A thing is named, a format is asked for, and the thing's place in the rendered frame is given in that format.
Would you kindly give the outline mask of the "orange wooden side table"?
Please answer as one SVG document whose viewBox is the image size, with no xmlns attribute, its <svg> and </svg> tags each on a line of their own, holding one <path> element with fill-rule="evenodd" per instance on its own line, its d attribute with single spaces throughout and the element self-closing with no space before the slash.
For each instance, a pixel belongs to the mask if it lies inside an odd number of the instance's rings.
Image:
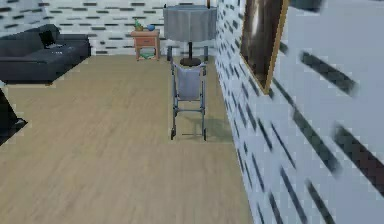
<svg viewBox="0 0 384 224">
<path fill-rule="evenodd" d="M 136 60 L 140 59 L 140 52 L 143 48 L 154 48 L 154 58 L 160 58 L 160 31 L 154 29 L 153 31 L 132 31 L 131 37 L 134 39 L 134 48 L 136 52 Z"/>
</svg>

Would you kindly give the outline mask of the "round table with grey cloth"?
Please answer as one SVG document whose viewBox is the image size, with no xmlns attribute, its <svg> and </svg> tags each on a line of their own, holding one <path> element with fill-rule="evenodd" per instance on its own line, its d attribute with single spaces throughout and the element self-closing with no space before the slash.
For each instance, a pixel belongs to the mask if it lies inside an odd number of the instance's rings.
<svg viewBox="0 0 384 224">
<path fill-rule="evenodd" d="M 205 5 L 174 5 L 163 8 L 164 37 L 187 42 L 188 56 L 180 60 L 183 66 L 194 67 L 201 60 L 193 57 L 193 44 L 216 37 L 217 8 Z"/>
</svg>

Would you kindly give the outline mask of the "gold framed dark picture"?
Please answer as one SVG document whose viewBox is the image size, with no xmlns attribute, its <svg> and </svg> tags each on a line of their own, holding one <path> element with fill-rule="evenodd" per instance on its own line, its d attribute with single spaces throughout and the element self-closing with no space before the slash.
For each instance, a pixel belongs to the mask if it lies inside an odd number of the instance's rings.
<svg viewBox="0 0 384 224">
<path fill-rule="evenodd" d="M 268 95 L 289 0 L 245 0 L 240 55 Z"/>
</svg>

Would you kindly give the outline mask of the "black sofa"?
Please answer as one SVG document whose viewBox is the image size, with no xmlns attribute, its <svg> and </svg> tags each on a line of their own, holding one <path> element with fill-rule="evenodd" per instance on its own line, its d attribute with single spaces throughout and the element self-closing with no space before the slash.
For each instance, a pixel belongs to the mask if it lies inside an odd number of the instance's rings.
<svg viewBox="0 0 384 224">
<path fill-rule="evenodd" d="M 0 37 L 0 80 L 50 84 L 91 56 L 86 34 L 62 34 L 54 24 Z"/>
</svg>

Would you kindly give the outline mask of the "black furniture corner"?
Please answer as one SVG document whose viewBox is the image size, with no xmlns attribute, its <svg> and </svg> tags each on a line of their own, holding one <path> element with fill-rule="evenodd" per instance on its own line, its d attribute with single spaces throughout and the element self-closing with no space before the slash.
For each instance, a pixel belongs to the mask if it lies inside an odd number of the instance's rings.
<svg viewBox="0 0 384 224">
<path fill-rule="evenodd" d="M 27 124 L 19 118 L 0 89 L 0 146 Z"/>
</svg>

